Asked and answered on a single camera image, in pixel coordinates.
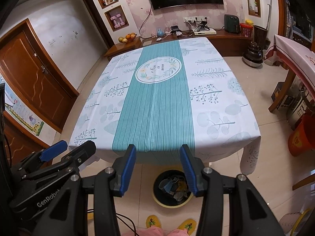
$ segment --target pink clothing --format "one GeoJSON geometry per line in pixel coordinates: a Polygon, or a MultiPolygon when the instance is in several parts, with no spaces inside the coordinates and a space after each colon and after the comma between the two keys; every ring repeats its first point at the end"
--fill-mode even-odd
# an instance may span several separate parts
{"type": "MultiPolygon", "coordinates": [[[[145,230],[137,230],[137,234],[139,234],[139,236],[164,236],[163,230],[155,226],[151,226],[145,230]]],[[[122,236],[134,236],[134,232],[130,230],[129,232],[124,233],[122,236]]],[[[186,231],[181,229],[175,229],[166,236],[188,236],[188,234],[186,231]]]]}

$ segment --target tablecloth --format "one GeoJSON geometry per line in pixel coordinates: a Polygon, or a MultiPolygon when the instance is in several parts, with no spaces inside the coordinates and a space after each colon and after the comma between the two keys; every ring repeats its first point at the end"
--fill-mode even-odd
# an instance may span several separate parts
{"type": "Polygon", "coordinates": [[[291,39],[275,34],[274,45],[269,47],[264,59],[285,62],[315,99],[315,54],[311,50],[291,39]]]}
{"type": "Polygon", "coordinates": [[[233,72],[201,37],[114,57],[89,95],[69,146],[87,140],[96,144],[95,157],[106,161],[134,144],[137,162],[163,165],[180,163],[182,144],[203,162],[244,147],[241,171],[250,174],[260,132],[233,72]]]}

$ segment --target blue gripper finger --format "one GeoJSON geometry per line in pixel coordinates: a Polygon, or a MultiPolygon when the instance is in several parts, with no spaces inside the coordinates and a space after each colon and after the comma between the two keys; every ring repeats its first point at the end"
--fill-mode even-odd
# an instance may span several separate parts
{"type": "Polygon", "coordinates": [[[48,147],[46,150],[42,151],[39,159],[41,161],[49,162],[53,158],[57,157],[59,154],[62,154],[65,150],[67,150],[68,145],[64,140],[59,141],[58,143],[48,147]]]}

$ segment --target cardboard box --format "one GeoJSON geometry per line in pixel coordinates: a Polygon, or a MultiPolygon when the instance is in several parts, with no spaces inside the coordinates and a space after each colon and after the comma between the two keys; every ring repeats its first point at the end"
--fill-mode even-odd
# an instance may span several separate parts
{"type": "MultiPolygon", "coordinates": [[[[280,90],[282,88],[284,84],[284,81],[281,81],[281,82],[278,82],[275,90],[273,91],[273,94],[271,95],[271,98],[273,101],[276,100],[277,96],[279,95],[280,93],[280,90]]],[[[284,96],[284,99],[283,101],[280,103],[280,105],[277,107],[277,110],[282,110],[282,109],[285,109],[287,108],[291,103],[292,101],[294,100],[294,95],[292,94],[292,92],[289,90],[288,93],[284,96]]]]}

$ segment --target fruit bowl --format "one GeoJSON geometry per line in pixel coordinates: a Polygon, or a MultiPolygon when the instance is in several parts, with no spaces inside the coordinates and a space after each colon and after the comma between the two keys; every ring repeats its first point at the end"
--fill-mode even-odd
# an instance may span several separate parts
{"type": "Polygon", "coordinates": [[[128,39],[127,41],[119,41],[120,43],[130,43],[132,42],[135,38],[137,37],[137,34],[135,34],[135,36],[133,38],[128,39]]]}

